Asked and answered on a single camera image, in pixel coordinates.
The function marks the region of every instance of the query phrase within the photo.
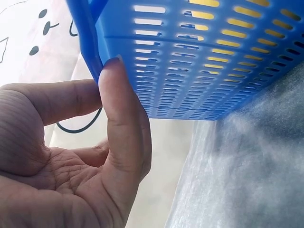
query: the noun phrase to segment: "palm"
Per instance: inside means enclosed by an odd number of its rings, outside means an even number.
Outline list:
[[[121,70],[115,74],[122,81]],[[109,87],[112,81],[105,79],[104,83]],[[50,85],[16,85],[0,91],[0,99],[4,101],[0,107],[0,224],[3,227],[121,228],[126,224],[138,184],[148,172],[151,160],[149,122],[130,89],[125,89],[124,101],[130,109],[119,120],[113,110],[124,107],[113,104],[113,96],[106,94],[107,88],[101,85],[104,108],[110,119],[109,141],[94,148],[75,150],[44,145],[44,125],[100,107],[94,83],[82,81],[81,84],[91,89],[76,96],[79,89],[75,88],[80,85],[61,84],[67,96],[68,88],[74,91],[67,98],[69,102],[63,104],[50,101],[49,93],[57,96],[54,85],[59,84],[53,84],[49,91]],[[38,106],[44,96],[50,102],[49,107],[58,109],[57,112]],[[81,107],[70,103],[75,97],[76,103],[79,102],[79,96],[82,96]],[[88,107],[83,103],[86,99],[90,99]],[[129,120],[131,124],[125,118],[128,112],[133,118]]]

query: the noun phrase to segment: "cartoon drawing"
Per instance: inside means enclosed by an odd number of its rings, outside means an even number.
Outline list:
[[[15,5],[20,4],[20,3],[25,3],[27,1],[28,0],[23,0],[23,1],[20,1],[20,0],[4,1],[4,2],[1,3],[2,6],[0,7],[0,14],[3,13],[5,10],[7,10],[9,7],[15,6]]]
[[[7,44],[8,44],[8,40],[9,40],[8,37],[6,37],[3,40],[0,40],[0,63],[3,62],[3,58],[4,58],[4,54],[5,54],[5,51],[6,51]]]
[[[78,36],[78,31],[73,21],[71,22],[69,33],[72,37]]]
[[[40,13],[39,13],[39,18],[41,19],[41,18],[44,18],[45,16],[46,16],[46,14],[47,14],[47,9],[44,9],[44,10],[42,10]],[[57,23],[57,24],[55,24],[55,25],[51,25],[51,22],[50,21],[48,21],[46,24],[45,24],[45,26],[44,26],[44,29],[43,29],[43,35],[45,36],[48,32],[49,32],[49,30],[51,29],[51,28],[54,28],[54,27],[56,27],[56,26],[58,26],[59,25],[59,23]],[[35,55],[35,54],[37,54],[39,52],[39,47],[38,46],[34,46],[32,49],[31,49],[31,51],[29,52],[29,55],[30,56],[33,56],[33,55]]]

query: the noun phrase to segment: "finger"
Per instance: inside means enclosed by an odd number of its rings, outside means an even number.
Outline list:
[[[49,125],[100,108],[100,94],[94,80],[48,84],[9,84],[1,90],[23,94],[38,111],[43,124]]]
[[[152,139],[151,139],[151,129],[150,129],[150,121],[148,115],[140,103],[138,97],[137,98],[137,107],[139,112],[139,120],[142,129],[142,140],[143,140],[143,151],[144,151],[144,161],[143,161],[143,169],[142,169],[142,177],[141,180],[149,173],[151,169],[152,162]]]
[[[137,98],[123,63],[110,60],[99,79],[108,117],[110,152],[103,166],[103,184],[120,207],[131,209],[143,168],[143,139]]]
[[[104,165],[110,150],[108,140],[105,140],[95,147],[82,148],[71,150],[74,152],[85,164],[93,167],[100,167]]]

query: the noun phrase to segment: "white cloth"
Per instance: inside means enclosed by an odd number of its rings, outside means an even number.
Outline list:
[[[77,29],[64,0],[0,1],[0,86],[92,78],[79,50]],[[75,130],[95,113],[64,121]],[[52,141],[54,125],[45,128]]]

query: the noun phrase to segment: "fingernail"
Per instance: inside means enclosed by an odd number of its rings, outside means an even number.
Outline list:
[[[121,55],[117,55],[116,58],[119,58],[119,61],[121,61],[122,63],[124,63],[123,57]]]

